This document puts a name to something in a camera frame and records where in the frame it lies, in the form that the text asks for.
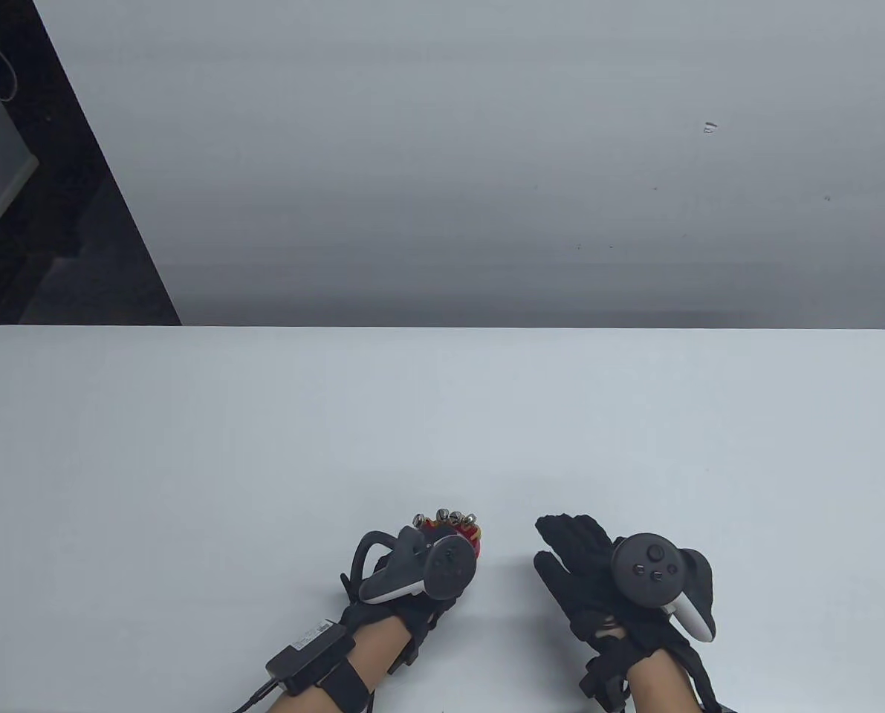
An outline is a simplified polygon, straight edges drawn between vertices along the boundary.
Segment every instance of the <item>black cord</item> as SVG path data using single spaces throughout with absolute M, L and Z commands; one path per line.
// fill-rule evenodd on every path
M 275 680 L 268 680 L 268 682 L 254 692 L 253 696 L 247 699 L 247 703 L 235 710 L 234 713 L 244 713 L 244 711 L 248 710 L 251 706 L 256 706 L 256 704 L 260 703 L 267 697 L 268 693 L 272 692 L 274 686 L 276 686 Z

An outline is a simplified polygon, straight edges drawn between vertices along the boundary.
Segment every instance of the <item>black vr controller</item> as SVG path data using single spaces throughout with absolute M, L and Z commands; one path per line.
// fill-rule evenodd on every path
M 697 641 L 716 637 L 713 568 L 698 551 L 679 550 L 656 534 L 635 534 L 616 543 L 611 572 L 618 590 L 636 605 L 676 615 Z
M 389 559 L 385 567 L 363 579 L 366 556 L 375 544 L 391 550 Z M 422 592 L 430 599 L 451 599 L 462 594 L 475 576 L 476 551 L 468 539 L 453 533 L 429 542 L 409 525 L 395 537 L 378 530 L 365 534 L 350 567 L 350 584 L 364 604 Z

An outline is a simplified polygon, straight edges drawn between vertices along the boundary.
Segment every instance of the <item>glove finger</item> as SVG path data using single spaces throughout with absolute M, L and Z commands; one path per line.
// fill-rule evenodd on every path
M 534 569 L 551 592 L 564 614 L 570 619 L 577 611 L 579 597 L 576 590 L 577 580 L 564 568 L 554 554 L 540 551 L 534 556 Z
M 605 532 L 604 527 L 598 525 L 597 520 L 590 515 L 579 515 L 574 519 L 574 527 L 578 533 L 578 539 L 585 544 L 585 548 L 593 553 L 607 553 L 613 548 L 611 538 Z
M 574 518 L 570 515 L 545 515 L 535 520 L 534 527 L 570 573 L 589 574 L 591 567 L 585 562 L 584 543 L 576 533 Z

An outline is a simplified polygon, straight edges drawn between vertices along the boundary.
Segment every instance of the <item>white controller grip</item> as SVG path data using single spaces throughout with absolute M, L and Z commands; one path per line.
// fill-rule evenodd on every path
M 385 602 L 391 602 L 394 599 L 398 599 L 399 597 L 405 597 L 408 594 L 418 595 L 422 594 L 426 590 L 425 580 L 419 580 L 418 582 L 411 582 L 407 585 L 401 585 L 401 587 L 395 588 L 395 590 L 382 591 L 379 594 L 375 594 L 374 596 L 367 596 L 364 588 L 360 588 L 360 601 L 363 604 L 383 604 Z
M 670 602 L 666 607 L 662 607 L 667 614 L 676 615 L 680 626 L 687 629 L 687 633 L 693 636 L 697 641 L 706 642 L 707 644 L 716 637 L 716 632 L 707 624 L 707 620 L 697 611 L 693 602 L 684 592 L 680 593 L 676 599 Z

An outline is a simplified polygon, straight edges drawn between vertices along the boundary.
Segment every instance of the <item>label on battery pack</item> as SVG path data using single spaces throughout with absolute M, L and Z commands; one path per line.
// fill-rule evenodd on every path
M 312 642 L 313 639 L 316 639 L 317 636 L 322 634 L 324 631 L 327 631 L 328 628 L 332 627 L 333 624 L 334 623 L 331 622 L 329 619 L 324 619 L 322 622 L 317 624 L 316 627 L 313 627 L 312 629 L 310 629 L 309 632 L 300 637 L 299 641 L 293 642 L 293 644 L 290 645 L 292 645 L 293 648 L 295 648 L 297 651 L 300 651 L 300 649 L 308 645 L 309 642 Z

